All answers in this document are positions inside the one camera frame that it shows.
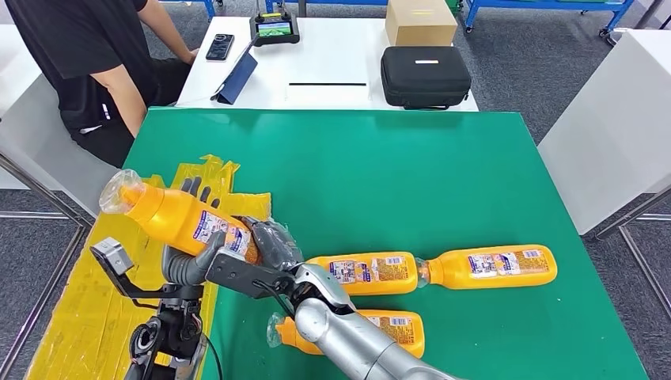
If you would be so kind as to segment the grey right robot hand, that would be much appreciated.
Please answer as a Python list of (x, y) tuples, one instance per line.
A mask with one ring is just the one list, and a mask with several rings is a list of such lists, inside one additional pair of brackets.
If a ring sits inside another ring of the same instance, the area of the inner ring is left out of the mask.
[(251, 231), (263, 266), (289, 271), (304, 262), (302, 251), (282, 224), (272, 218), (262, 221), (251, 216), (242, 216), (240, 220)]

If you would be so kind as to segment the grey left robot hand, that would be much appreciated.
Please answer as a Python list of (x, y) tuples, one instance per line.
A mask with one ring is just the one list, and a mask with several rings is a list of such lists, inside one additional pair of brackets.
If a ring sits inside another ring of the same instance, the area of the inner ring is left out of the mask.
[[(207, 203), (211, 190), (205, 186), (198, 196), (202, 184), (201, 177), (185, 178), (180, 190), (188, 192)], [(211, 266), (217, 251), (223, 247), (225, 232), (217, 231), (208, 238), (205, 248), (196, 256), (191, 256), (179, 249), (164, 245), (161, 256), (161, 272), (164, 279), (169, 283), (184, 286), (200, 285), (206, 280), (206, 273)]]

